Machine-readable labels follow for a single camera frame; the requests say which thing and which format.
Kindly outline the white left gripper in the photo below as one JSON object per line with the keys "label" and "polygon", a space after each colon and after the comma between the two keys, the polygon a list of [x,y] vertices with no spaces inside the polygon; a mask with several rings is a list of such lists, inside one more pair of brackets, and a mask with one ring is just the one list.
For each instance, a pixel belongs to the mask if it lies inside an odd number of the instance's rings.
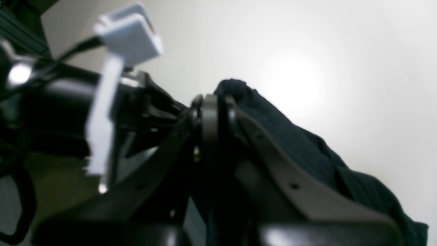
{"label": "white left gripper", "polygon": [[101,15],[94,33],[107,48],[107,54],[85,125],[91,155],[86,174],[102,176],[113,149],[112,114],[123,70],[163,55],[164,48],[140,2]]}

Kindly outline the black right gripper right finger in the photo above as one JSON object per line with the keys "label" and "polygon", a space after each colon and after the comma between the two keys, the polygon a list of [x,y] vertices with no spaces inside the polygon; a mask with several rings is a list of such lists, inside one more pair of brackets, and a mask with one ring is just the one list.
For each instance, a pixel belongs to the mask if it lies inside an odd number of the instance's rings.
{"label": "black right gripper right finger", "polygon": [[228,128],[245,151],[235,176],[253,205],[251,246],[402,246],[392,219],[306,173],[269,133],[225,96]]}

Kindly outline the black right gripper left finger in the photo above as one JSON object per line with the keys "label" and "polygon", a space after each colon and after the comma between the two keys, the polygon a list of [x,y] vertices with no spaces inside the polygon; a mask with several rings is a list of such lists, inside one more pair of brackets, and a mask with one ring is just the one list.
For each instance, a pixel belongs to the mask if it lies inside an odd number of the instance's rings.
{"label": "black right gripper left finger", "polygon": [[198,95],[134,173],[42,222],[35,246],[190,246],[183,229],[203,97]]}

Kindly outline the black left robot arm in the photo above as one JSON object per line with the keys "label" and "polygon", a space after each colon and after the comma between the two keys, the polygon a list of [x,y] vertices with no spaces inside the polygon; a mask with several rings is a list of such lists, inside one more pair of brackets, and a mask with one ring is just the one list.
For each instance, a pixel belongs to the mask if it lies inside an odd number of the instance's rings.
{"label": "black left robot arm", "polygon": [[1,176],[10,175],[20,195],[22,213],[13,234],[1,241],[17,245],[26,237],[36,211],[36,195],[22,166],[32,144],[50,136],[78,139],[88,146],[86,173],[108,177],[119,147],[118,132],[163,128],[161,146],[127,179],[78,207],[51,217],[34,234],[36,246],[190,246],[182,228],[188,161],[182,152],[192,146],[191,110],[183,110],[145,74],[136,86],[123,85],[126,68],[163,54],[162,42],[142,3],[136,2],[99,17],[95,35],[72,47],[45,67],[28,65],[2,43],[1,117],[17,132],[17,145],[1,162]]}

